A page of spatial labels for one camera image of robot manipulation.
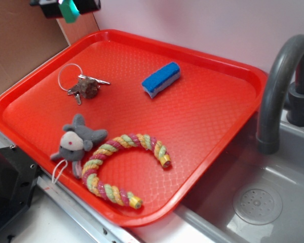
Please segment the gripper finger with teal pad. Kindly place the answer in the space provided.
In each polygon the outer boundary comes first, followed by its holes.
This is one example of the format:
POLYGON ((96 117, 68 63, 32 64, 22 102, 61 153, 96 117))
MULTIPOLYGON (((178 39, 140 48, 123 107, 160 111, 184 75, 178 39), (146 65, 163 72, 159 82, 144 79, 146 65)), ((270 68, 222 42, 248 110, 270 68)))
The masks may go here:
POLYGON ((74 0, 80 14, 91 13, 101 9, 100 0, 74 0))
POLYGON ((40 7, 46 18, 61 18, 62 13, 59 8, 58 0, 30 0, 32 7, 40 7))

